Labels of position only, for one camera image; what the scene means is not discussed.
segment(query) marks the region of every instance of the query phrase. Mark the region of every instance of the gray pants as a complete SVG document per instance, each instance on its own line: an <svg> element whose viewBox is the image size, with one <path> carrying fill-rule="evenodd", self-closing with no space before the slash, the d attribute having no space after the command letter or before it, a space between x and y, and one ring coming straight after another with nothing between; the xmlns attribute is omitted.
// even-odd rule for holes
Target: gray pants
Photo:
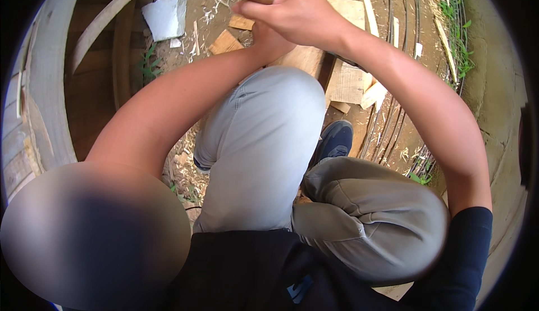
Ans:
<svg viewBox="0 0 539 311"><path fill-rule="evenodd" d="M194 232L288 228L373 286L414 280L443 246L444 202L356 158L305 173L325 111L318 81L295 68L266 68L239 85L197 135L195 159L211 173ZM293 207L302 180L313 203Z"/></svg>

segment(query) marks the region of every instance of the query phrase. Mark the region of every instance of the forearm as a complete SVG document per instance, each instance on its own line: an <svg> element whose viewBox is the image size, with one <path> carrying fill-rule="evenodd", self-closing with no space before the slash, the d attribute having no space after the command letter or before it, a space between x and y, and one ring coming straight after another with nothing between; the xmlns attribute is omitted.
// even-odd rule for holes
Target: forearm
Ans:
<svg viewBox="0 0 539 311"><path fill-rule="evenodd" d="M441 166L451 213L474 205L492 209L485 147L464 101L435 73L379 38L353 26L341 33L336 52L394 95Z"/></svg>
<svg viewBox="0 0 539 311"><path fill-rule="evenodd" d="M266 59L250 47L164 74L120 108L86 160L124 163L160 178L172 146L227 92L266 65Z"/></svg>

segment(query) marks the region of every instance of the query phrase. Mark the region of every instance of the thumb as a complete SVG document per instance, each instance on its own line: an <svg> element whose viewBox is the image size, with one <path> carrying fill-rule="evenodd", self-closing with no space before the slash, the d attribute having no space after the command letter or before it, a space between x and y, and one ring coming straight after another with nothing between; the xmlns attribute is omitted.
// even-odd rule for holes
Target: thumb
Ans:
<svg viewBox="0 0 539 311"><path fill-rule="evenodd" d="M242 0L232 6L232 10L251 20L267 22L273 5L260 4L252 1Z"/></svg>

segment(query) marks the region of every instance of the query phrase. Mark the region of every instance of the hand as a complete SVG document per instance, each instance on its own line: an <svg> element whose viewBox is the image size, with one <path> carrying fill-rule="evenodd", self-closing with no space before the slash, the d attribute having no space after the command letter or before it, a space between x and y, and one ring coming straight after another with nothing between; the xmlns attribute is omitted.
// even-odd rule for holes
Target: hand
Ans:
<svg viewBox="0 0 539 311"><path fill-rule="evenodd" d="M292 51L296 47L279 35L262 21L256 21L253 25L253 48L260 52L267 63L275 61L280 56Z"/></svg>
<svg viewBox="0 0 539 311"><path fill-rule="evenodd" d="M274 0L271 5L240 1L234 12L263 21L290 42L331 50L343 27L350 26L327 0Z"/></svg>

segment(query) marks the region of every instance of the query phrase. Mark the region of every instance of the pants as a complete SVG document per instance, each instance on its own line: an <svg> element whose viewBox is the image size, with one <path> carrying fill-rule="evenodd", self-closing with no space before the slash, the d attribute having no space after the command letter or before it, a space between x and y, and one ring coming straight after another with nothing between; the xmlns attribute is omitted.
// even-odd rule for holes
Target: pants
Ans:
<svg viewBox="0 0 539 311"><path fill-rule="evenodd" d="M211 173L194 232L287 228L373 286L416 279L441 252L447 207L361 159L327 158L306 173L325 112L318 81L295 68L239 85L197 135L195 159ZM313 203L292 206L302 180Z"/></svg>

